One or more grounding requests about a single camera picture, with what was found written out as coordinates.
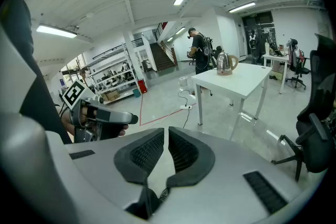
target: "shelf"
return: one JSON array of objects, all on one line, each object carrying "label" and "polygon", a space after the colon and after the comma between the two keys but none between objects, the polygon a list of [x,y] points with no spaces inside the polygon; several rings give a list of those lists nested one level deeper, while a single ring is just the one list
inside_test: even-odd
[{"label": "shelf", "polygon": [[103,67],[102,69],[100,69],[100,70],[98,70],[98,71],[96,71],[96,72],[94,72],[94,73],[92,73],[92,74],[90,74],[90,75],[88,75],[88,76],[89,76],[89,77],[92,77],[92,76],[94,76],[94,75],[96,75],[96,74],[98,74],[98,73],[100,73],[100,72],[102,72],[102,71],[104,71],[104,70],[106,70],[106,69],[108,69],[108,68],[110,68],[110,67],[112,67],[112,66],[115,66],[115,65],[117,65],[117,64],[119,64],[119,63],[121,63],[121,62],[124,62],[124,61],[127,61],[127,59],[126,59],[125,56],[123,56],[121,60],[119,60],[119,61],[117,61],[117,62],[114,62],[114,63],[111,63],[110,65],[108,65],[108,66],[106,66],[106,67]]},{"label": "shelf", "polygon": [[104,61],[104,60],[106,60],[106,59],[108,59],[108,58],[110,58],[110,57],[112,57],[114,55],[119,54],[122,51],[123,51],[123,46],[121,46],[120,48],[115,49],[115,50],[113,50],[113,51],[111,51],[111,52],[109,52],[107,54],[99,56],[99,58],[97,58],[97,59],[93,60],[91,63],[88,63],[87,65],[83,66],[83,68],[85,68],[85,67],[92,67],[92,66],[98,64],[101,61]]},{"label": "shelf", "polygon": [[115,87],[111,87],[111,88],[105,89],[105,90],[103,90],[103,91],[101,91],[101,92],[99,92],[99,93],[100,93],[100,94],[103,94],[103,93],[106,93],[106,92],[108,92],[108,91],[113,91],[113,90],[115,90],[115,89],[117,89],[117,88],[120,88],[121,86],[130,84],[130,83],[133,83],[133,82],[135,82],[135,79],[132,79],[132,80],[130,80],[130,81],[126,81],[126,82],[124,82],[124,83],[122,83],[122,84],[119,84],[119,85],[117,85],[117,86],[115,86]]},{"label": "shelf", "polygon": [[134,94],[133,90],[134,90],[134,89],[137,89],[137,88],[138,88],[138,87],[137,87],[136,85],[134,85],[134,86],[132,86],[132,89],[130,89],[130,90],[126,91],[126,92],[122,92],[122,93],[120,94],[120,96],[119,96],[117,99],[114,99],[114,100],[112,100],[112,101],[105,101],[104,104],[109,104],[109,103],[112,103],[112,102],[114,102],[114,101],[116,101],[116,100],[122,99],[122,98],[124,98],[124,97],[131,96],[131,95]]},{"label": "shelf", "polygon": [[109,78],[107,78],[107,79],[104,79],[104,80],[102,80],[102,81],[97,82],[97,84],[100,84],[100,83],[102,83],[102,82],[104,82],[104,81],[107,81],[107,80],[109,80],[109,79],[113,79],[113,78],[115,78],[115,77],[117,77],[117,76],[120,76],[121,74],[125,74],[125,73],[127,73],[127,72],[131,72],[131,69],[130,69],[130,70],[126,70],[126,71],[121,72],[121,73],[117,73],[116,75],[113,75],[113,76],[111,76],[111,77],[109,77]]}]

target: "black office chair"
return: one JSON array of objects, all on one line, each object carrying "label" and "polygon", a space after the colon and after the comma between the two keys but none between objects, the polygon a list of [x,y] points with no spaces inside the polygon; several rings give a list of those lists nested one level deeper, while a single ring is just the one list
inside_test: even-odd
[{"label": "black office chair", "polygon": [[310,53],[311,66],[311,94],[307,107],[298,115],[296,129],[299,137],[296,143],[282,135],[279,141],[285,140],[294,151],[294,156],[280,161],[271,161],[281,164],[297,161],[295,180],[298,181],[302,162],[307,170],[319,173],[329,167],[335,156],[333,137],[324,122],[333,106],[336,92],[336,65],[334,55],[336,44],[329,38],[315,34],[318,37],[318,50]]},{"label": "black office chair", "polygon": [[285,81],[287,82],[288,80],[290,81],[295,81],[295,88],[297,88],[297,84],[300,83],[302,84],[302,86],[304,86],[304,90],[306,89],[306,85],[303,83],[302,80],[299,79],[299,77],[302,78],[302,74],[309,74],[309,69],[308,68],[305,68],[305,64],[306,64],[306,60],[309,58],[305,58],[303,60],[303,64],[301,65],[300,64],[300,60],[301,58],[298,58],[296,60],[296,62],[294,62],[294,51],[295,49],[297,49],[297,40],[296,39],[290,39],[290,42],[291,42],[291,63],[290,63],[290,70],[295,72],[295,75],[297,76],[296,78],[295,77],[292,77],[291,79],[285,79]]}]

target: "desk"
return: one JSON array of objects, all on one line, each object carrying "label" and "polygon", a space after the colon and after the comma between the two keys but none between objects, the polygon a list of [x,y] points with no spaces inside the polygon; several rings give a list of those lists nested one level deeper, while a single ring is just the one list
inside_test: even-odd
[{"label": "desk", "polygon": [[214,91],[219,91],[223,95],[231,99],[231,105],[235,101],[235,125],[230,137],[232,139],[234,130],[239,120],[239,114],[243,110],[245,99],[259,86],[264,83],[263,93],[259,101],[259,106],[255,114],[255,119],[259,117],[261,107],[265,99],[267,90],[268,77],[271,73],[271,67],[263,67],[257,65],[250,65],[248,63],[239,63],[237,68],[233,70],[233,74],[229,76],[217,75],[217,70],[212,69],[201,74],[192,76],[195,88],[195,96],[197,102],[198,124],[203,124],[202,116],[202,99],[201,99],[201,86]]},{"label": "desk", "polygon": [[270,59],[271,60],[271,67],[273,67],[273,61],[279,61],[279,62],[284,62],[285,63],[285,68],[283,70],[283,77],[282,77],[282,83],[281,83],[281,88],[280,88],[280,94],[282,94],[283,92],[283,88],[284,88],[284,85],[285,85],[285,79],[286,79],[286,73],[287,73],[287,63],[289,61],[289,56],[284,56],[284,57],[281,57],[281,56],[273,56],[273,55],[266,55],[264,54],[262,56],[264,58],[264,66],[266,66],[266,60],[267,59]]}]

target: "metal shelving unit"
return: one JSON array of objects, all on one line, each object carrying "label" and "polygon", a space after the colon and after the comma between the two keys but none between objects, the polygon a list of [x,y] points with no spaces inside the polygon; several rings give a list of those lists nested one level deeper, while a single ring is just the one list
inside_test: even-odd
[{"label": "metal shelving unit", "polygon": [[[122,90],[122,91],[120,92],[120,96],[119,96],[117,99],[114,99],[114,100],[112,100],[112,101],[105,101],[104,104],[108,104],[108,103],[114,102],[114,101],[116,101],[116,100],[122,99],[122,98],[124,98],[124,97],[130,96],[130,95],[134,94],[134,93],[133,93],[133,90],[134,90],[134,89],[138,89],[139,92],[141,93],[140,88],[139,88],[139,85],[138,85],[138,78],[136,77],[136,74],[135,74],[135,72],[134,72],[134,70],[133,70],[133,68],[132,68],[132,62],[131,62],[131,59],[130,59],[130,57],[129,57],[129,54],[128,54],[126,45],[122,45],[122,46],[121,46],[120,48],[118,48],[117,50],[112,50],[110,53],[103,54],[102,56],[99,56],[99,57],[98,57],[97,59],[95,59],[93,62],[87,64],[86,67],[88,67],[88,68],[92,68],[92,66],[94,66],[94,65],[96,65],[96,64],[98,64],[98,63],[100,63],[101,61],[106,60],[106,59],[108,59],[108,58],[110,58],[110,57],[112,57],[112,56],[115,56],[116,54],[122,53],[122,52],[124,53],[124,56],[123,56],[123,57],[120,57],[120,58],[118,58],[118,59],[115,59],[113,62],[109,63],[107,66],[104,66],[103,68],[101,68],[101,69],[99,69],[98,71],[95,71],[94,73],[91,73],[91,74],[89,75],[89,77],[91,77],[91,78],[93,79],[93,81],[94,81],[94,86],[95,86],[95,88],[96,88],[96,93],[99,94],[99,95],[102,95],[103,93],[106,93],[106,92],[109,92],[109,91],[113,91],[113,90],[118,89],[118,88],[120,88],[120,87],[122,87],[122,86],[125,86],[125,85],[127,85],[127,84],[131,84],[131,83],[134,83],[134,82],[135,82],[135,85],[132,85],[132,86],[129,86],[129,87],[128,87],[129,89],[124,89],[124,90]],[[117,73],[117,74],[115,74],[115,75],[113,75],[113,76],[111,76],[111,77],[109,77],[109,78],[107,78],[107,79],[104,79],[104,80],[100,81],[100,82],[97,82],[97,80],[94,79],[94,77],[93,77],[94,75],[97,75],[97,74],[99,74],[99,73],[101,73],[101,72],[103,72],[103,71],[105,71],[105,70],[107,70],[107,69],[109,69],[109,68],[111,68],[111,67],[113,67],[113,66],[115,66],[115,65],[117,65],[117,64],[119,64],[119,63],[121,63],[121,62],[124,62],[125,60],[126,60],[127,63],[129,64],[129,66],[130,66],[130,70],[126,70],[126,71]],[[106,89],[101,90],[101,91],[97,90],[97,87],[96,87],[96,86],[97,86],[98,84],[100,84],[100,83],[102,83],[102,82],[105,82],[105,81],[108,81],[108,80],[112,80],[113,78],[118,77],[118,76],[120,76],[120,75],[122,75],[122,74],[125,74],[125,73],[128,73],[128,72],[131,72],[131,73],[132,73],[132,76],[133,76],[133,79],[132,79],[132,80],[125,81],[125,82],[123,82],[123,83],[121,83],[121,84],[119,84],[119,85],[117,85],[117,86],[115,86],[115,87],[106,88]]]}]

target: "electric kettle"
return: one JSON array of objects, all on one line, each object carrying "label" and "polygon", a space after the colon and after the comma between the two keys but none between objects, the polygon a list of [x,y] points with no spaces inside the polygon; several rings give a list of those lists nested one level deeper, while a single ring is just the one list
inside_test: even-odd
[{"label": "electric kettle", "polygon": [[[232,58],[236,60],[235,65],[232,64]],[[227,54],[224,50],[218,55],[217,58],[217,74],[227,76],[232,74],[238,65],[238,58],[234,55]]]}]

